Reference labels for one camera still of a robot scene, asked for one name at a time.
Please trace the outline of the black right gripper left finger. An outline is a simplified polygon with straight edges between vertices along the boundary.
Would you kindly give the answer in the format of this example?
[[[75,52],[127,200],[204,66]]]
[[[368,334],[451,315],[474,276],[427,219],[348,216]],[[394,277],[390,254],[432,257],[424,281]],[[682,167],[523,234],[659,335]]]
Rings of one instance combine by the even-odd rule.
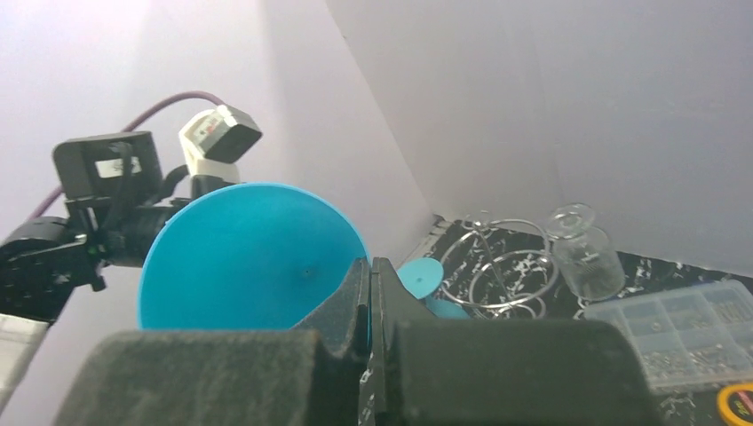
[[[90,354],[58,425],[354,425],[369,262],[291,330],[128,331]]]

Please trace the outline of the yellow tape measure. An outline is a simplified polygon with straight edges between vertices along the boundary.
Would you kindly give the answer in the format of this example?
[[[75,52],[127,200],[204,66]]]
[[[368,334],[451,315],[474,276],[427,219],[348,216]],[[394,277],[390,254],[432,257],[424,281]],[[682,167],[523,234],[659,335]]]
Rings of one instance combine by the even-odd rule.
[[[725,386],[717,394],[717,410],[727,426],[752,426],[752,383]]]

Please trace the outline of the chrome spiral glass rack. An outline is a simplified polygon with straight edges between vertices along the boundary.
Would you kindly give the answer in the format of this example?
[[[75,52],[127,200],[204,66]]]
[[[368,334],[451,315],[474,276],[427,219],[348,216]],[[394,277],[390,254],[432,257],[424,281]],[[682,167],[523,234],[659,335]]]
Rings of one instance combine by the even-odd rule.
[[[559,268],[543,227],[520,218],[493,219],[487,211],[456,224],[460,233],[440,252],[444,277],[431,300],[484,320],[544,318]]]

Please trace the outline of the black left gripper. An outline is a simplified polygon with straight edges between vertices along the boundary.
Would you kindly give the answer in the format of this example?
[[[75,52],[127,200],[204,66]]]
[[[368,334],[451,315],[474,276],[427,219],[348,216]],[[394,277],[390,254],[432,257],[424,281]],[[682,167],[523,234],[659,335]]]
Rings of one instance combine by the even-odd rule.
[[[186,166],[163,174],[153,136],[129,131],[74,138],[52,159],[74,228],[106,265],[140,267],[159,232],[190,199],[175,196]]]

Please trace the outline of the clear plastic parts box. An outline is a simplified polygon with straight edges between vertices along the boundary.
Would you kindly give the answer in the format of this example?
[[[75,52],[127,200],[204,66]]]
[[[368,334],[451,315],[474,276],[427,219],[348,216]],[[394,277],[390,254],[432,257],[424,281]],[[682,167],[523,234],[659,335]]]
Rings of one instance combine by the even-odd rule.
[[[752,295],[737,280],[591,304],[583,317],[623,333],[654,394],[752,379]]]

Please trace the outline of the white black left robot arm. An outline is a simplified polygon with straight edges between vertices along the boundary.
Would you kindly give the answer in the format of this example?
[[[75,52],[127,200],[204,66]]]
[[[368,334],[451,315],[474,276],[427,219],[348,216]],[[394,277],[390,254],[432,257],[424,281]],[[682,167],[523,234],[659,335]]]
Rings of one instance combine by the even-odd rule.
[[[33,217],[1,245],[1,400],[16,391],[73,291],[103,290],[110,265],[140,267],[158,233],[187,205],[239,182],[237,156],[183,138],[183,166],[163,173],[148,131],[75,138],[52,153],[66,217]]]

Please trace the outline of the clear glass wine glass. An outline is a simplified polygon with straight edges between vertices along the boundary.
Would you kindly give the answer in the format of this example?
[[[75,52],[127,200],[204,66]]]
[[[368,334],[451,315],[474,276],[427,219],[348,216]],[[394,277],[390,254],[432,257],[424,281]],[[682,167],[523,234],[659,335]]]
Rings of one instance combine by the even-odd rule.
[[[624,271],[604,230],[595,226],[595,210],[571,203],[551,212],[545,231],[551,254],[575,296],[597,302],[617,295],[625,285]]]

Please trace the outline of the blue plastic goblet back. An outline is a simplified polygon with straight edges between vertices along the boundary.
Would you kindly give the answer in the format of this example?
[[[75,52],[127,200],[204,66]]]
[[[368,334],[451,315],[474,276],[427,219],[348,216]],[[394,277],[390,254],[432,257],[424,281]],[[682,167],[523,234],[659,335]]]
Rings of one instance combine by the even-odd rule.
[[[231,185],[190,202],[155,237],[138,325],[288,329],[368,254],[348,217],[320,196],[280,183]]]

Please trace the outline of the blue plastic goblet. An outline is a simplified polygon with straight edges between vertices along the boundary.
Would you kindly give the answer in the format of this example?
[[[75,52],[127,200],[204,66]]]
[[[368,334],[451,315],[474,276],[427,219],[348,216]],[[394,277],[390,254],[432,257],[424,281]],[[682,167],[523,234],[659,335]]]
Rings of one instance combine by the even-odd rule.
[[[231,185],[190,202],[155,237],[138,325],[288,329],[368,254],[348,217],[320,196],[280,183]]]
[[[431,257],[420,257],[401,266],[398,271],[403,287],[435,316],[443,319],[470,318],[458,304],[434,296],[444,278],[441,262]]]

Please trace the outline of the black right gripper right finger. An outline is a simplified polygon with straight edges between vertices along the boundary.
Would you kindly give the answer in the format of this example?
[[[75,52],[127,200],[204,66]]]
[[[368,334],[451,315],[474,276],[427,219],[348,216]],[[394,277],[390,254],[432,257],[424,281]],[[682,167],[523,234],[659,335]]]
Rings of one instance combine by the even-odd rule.
[[[638,357],[596,320],[442,319],[373,260],[362,425],[659,425]]]

